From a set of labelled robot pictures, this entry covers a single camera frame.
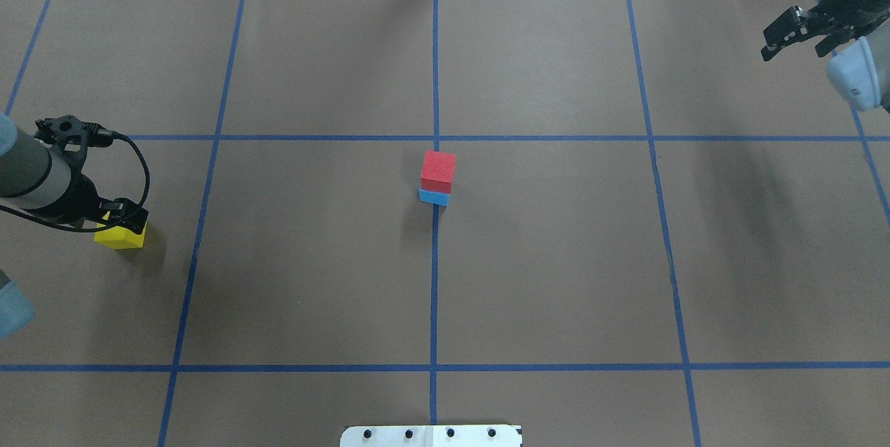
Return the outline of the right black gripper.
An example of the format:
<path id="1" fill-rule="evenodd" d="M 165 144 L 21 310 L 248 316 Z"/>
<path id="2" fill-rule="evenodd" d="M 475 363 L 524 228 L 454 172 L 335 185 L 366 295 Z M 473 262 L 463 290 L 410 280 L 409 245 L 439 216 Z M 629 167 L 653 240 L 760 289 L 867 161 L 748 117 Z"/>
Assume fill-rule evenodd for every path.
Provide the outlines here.
<path id="1" fill-rule="evenodd" d="M 864 13 L 836 16 L 791 6 L 763 30 L 765 45 L 761 48 L 761 57 L 768 63 L 789 45 L 821 38 L 814 50 L 817 57 L 824 58 L 840 45 L 865 35 L 869 29 L 870 22 Z"/>

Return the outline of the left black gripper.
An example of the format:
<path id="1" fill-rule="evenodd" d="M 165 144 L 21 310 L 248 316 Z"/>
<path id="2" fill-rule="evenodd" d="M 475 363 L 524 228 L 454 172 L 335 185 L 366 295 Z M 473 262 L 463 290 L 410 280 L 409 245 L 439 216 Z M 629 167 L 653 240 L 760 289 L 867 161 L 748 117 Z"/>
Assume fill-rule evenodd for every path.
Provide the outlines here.
<path id="1" fill-rule="evenodd" d="M 104 205 L 111 203 L 111 212 Z M 97 227 L 123 227 L 133 234 L 143 234 L 149 211 L 130 199 L 113 201 L 99 196 L 93 183 L 73 183 L 66 192 L 66 223 L 82 228 L 85 221 Z"/>

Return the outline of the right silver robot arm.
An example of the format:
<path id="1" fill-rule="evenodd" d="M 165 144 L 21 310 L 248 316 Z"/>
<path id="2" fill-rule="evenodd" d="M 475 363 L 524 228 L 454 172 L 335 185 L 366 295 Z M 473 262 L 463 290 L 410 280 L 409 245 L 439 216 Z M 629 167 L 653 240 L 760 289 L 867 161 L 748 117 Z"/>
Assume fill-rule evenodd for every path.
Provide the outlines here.
<path id="1" fill-rule="evenodd" d="M 813 8 L 791 6 L 763 30 L 761 57 L 772 60 L 796 42 L 821 36 L 817 57 L 845 49 L 825 67 L 837 93 L 859 111 L 889 108 L 889 0 L 820 0 Z"/>

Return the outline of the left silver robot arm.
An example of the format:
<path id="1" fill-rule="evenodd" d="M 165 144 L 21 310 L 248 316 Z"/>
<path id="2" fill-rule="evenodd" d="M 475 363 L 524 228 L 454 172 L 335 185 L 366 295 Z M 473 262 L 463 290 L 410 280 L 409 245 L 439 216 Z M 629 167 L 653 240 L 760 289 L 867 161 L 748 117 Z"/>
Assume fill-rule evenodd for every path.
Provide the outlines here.
<path id="1" fill-rule="evenodd" d="M 145 244 L 145 208 L 152 176 L 137 144 L 119 131 L 73 115 L 35 121 L 29 136 L 7 115 L 1 122 L 2 211 L 50 229 L 92 234 L 112 250 L 137 250 Z M 138 201 L 99 196 L 83 172 L 89 149 L 114 142 L 130 146 L 142 166 L 143 192 Z"/>

